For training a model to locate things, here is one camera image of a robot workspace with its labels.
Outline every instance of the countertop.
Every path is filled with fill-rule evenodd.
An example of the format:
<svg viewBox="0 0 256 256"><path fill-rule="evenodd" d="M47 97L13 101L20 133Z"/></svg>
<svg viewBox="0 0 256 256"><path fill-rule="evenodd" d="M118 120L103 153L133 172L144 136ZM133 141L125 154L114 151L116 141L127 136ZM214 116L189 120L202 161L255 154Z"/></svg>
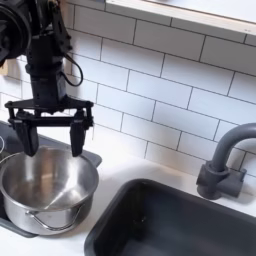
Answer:
<svg viewBox="0 0 256 256"><path fill-rule="evenodd" d="M84 241L88 233L118 189L132 179L152 179L198 196L195 176L122 153L109 153L95 148L88 148L87 150L99 154L103 158L103 162L98 168L100 182L94 196L92 210L86 220L70 232L30 239L0 228L1 255L84 255ZM256 216L256 198L248 194L241 194L236 200L223 197L215 203Z"/></svg>

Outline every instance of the gray faucet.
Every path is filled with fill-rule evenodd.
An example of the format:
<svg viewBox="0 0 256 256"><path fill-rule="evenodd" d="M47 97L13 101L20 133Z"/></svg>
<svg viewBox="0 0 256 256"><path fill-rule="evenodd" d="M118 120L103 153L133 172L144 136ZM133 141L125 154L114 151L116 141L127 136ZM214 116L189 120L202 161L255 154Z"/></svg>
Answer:
<svg viewBox="0 0 256 256"><path fill-rule="evenodd" d="M213 159L202 165L197 179L198 193L209 200L216 200L221 193L238 197L246 170L232 172L226 166L232 148L240 141L256 138L256 123L244 124L227 132L220 140Z"/></svg>

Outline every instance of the stainless steel pot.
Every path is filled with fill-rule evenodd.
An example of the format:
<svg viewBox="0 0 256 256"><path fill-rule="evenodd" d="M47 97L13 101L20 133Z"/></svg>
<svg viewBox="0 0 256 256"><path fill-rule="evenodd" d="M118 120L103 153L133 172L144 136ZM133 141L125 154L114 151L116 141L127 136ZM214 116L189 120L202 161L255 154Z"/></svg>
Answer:
<svg viewBox="0 0 256 256"><path fill-rule="evenodd" d="M34 157L11 157L0 176L7 216L39 235L62 233L82 222L98 182L97 169L85 157L47 147Z"/></svg>

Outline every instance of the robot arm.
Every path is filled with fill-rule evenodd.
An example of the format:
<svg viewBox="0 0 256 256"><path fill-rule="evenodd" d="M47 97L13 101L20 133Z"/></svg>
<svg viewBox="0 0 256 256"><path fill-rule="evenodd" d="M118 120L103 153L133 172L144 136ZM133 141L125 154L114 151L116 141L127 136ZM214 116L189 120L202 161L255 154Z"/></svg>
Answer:
<svg viewBox="0 0 256 256"><path fill-rule="evenodd" d="M93 126L93 103L67 96L65 81L82 83L80 67L67 55L71 37L63 24L58 2L48 0L0 0L0 64L26 54L26 71L31 77L33 99L8 102L9 123L33 156L38 149L37 127L70 126L73 156L82 153L86 130ZM78 85L70 83L63 72L63 58L77 65L81 73ZM42 116L65 109L76 109L73 117Z"/></svg>

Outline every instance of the sink basin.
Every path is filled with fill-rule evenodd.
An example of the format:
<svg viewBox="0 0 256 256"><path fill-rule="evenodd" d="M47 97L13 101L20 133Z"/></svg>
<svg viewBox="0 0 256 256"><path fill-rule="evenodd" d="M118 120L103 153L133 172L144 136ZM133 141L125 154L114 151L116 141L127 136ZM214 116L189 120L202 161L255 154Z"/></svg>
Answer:
<svg viewBox="0 0 256 256"><path fill-rule="evenodd" d="M125 184L86 256L255 256L256 219L150 180Z"/></svg>

